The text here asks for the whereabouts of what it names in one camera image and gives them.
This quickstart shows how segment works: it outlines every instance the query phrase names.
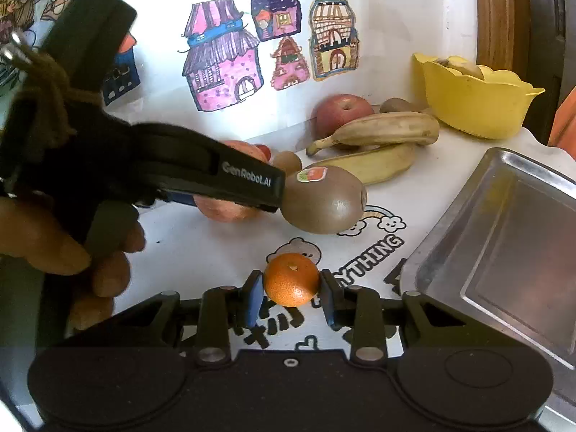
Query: stainless steel tray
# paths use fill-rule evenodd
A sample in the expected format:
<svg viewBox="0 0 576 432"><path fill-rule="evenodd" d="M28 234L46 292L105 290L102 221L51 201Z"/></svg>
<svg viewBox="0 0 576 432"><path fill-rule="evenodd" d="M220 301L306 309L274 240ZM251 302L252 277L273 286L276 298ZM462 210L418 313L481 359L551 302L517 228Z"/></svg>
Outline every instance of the stainless steel tray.
<svg viewBox="0 0 576 432"><path fill-rule="evenodd" d="M576 183L492 148L408 259L418 290L544 353L554 393L541 422L576 430Z"/></svg>

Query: kiwi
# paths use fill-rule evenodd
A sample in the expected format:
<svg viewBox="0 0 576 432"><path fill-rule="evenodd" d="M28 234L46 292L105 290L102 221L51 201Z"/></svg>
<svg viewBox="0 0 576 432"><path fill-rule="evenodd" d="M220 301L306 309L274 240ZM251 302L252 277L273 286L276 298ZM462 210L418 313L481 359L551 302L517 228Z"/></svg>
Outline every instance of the kiwi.
<svg viewBox="0 0 576 432"><path fill-rule="evenodd" d="M380 113L390 112L420 112L412 102L400 99L399 97L392 97L380 106Z"/></svg>
<svg viewBox="0 0 576 432"><path fill-rule="evenodd" d="M313 167L287 177L280 210L284 219L303 231L337 234L362 218L366 200L364 185L350 172L336 166Z"/></svg>
<svg viewBox="0 0 576 432"><path fill-rule="evenodd" d="M302 161L292 151L282 151L276 154L272 159L272 165L283 170L287 176L302 170Z"/></svg>

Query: screw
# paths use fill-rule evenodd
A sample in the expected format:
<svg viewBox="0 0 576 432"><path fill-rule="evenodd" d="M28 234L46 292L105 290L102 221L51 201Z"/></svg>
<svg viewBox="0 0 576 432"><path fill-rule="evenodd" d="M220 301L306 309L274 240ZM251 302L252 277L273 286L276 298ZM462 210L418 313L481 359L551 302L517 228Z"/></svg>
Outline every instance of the screw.
<svg viewBox="0 0 576 432"><path fill-rule="evenodd" d="M378 362L384 353L377 347L361 347L356 350L356 357L364 362Z"/></svg>
<svg viewBox="0 0 576 432"><path fill-rule="evenodd" d="M204 347L198 351L198 358L202 362L220 362L226 358L226 353L219 347Z"/></svg>
<svg viewBox="0 0 576 432"><path fill-rule="evenodd" d="M284 359L284 365L286 367L297 367L298 364L299 364L298 359L293 359L292 357Z"/></svg>

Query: yellow plastic basket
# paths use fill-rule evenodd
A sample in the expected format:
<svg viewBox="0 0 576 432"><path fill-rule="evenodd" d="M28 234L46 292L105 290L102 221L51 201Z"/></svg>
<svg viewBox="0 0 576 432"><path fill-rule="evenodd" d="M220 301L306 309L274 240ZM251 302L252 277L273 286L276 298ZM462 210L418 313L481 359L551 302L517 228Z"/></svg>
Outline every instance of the yellow plastic basket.
<svg viewBox="0 0 576 432"><path fill-rule="evenodd" d="M512 71L494 71L479 65L484 80L463 75L434 63L437 57L415 53L422 67L426 98L436 116L454 128L481 138L505 139L514 136L526 116L532 99L544 92L522 81ZM450 57L454 62L467 62Z"/></svg>

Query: yellow banana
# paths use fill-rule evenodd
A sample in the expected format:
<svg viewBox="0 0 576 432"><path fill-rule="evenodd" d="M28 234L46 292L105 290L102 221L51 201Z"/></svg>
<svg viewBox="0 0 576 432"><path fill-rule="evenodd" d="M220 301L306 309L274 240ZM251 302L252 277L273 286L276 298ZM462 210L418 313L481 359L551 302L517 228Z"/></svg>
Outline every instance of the yellow banana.
<svg viewBox="0 0 576 432"><path fill-rule="evenodd" d="M415 159L416 145L403 143L325 159L309 167L340 167L356 176L364 185L370 185L384 182L408 170Z"/></svg>
<svg viewBox="0 0 576 432"><path fill-rule="evenodd" d="M381 144L432 144L438 140L440 126L433 116L420 112L376 113L342 125L332 136L314 141L306 154L315 155L335 144L377 146Z"/></svg>

